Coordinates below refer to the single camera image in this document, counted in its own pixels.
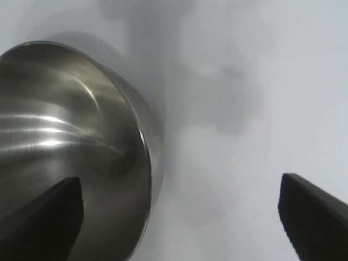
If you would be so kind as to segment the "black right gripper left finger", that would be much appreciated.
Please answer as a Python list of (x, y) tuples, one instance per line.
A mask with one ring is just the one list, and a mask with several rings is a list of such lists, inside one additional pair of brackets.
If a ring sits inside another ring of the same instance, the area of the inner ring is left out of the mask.
[(84, 220), (78, 177), (1, 218), (1, 260), (67, 260)]

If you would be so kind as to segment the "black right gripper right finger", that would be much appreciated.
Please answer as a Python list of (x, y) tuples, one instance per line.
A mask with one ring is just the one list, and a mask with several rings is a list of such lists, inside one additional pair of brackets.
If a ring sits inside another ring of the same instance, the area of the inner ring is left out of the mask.
[(347, 204), (301, 176), (285, 173), (278, 213), (300, 260), (347, 260)]

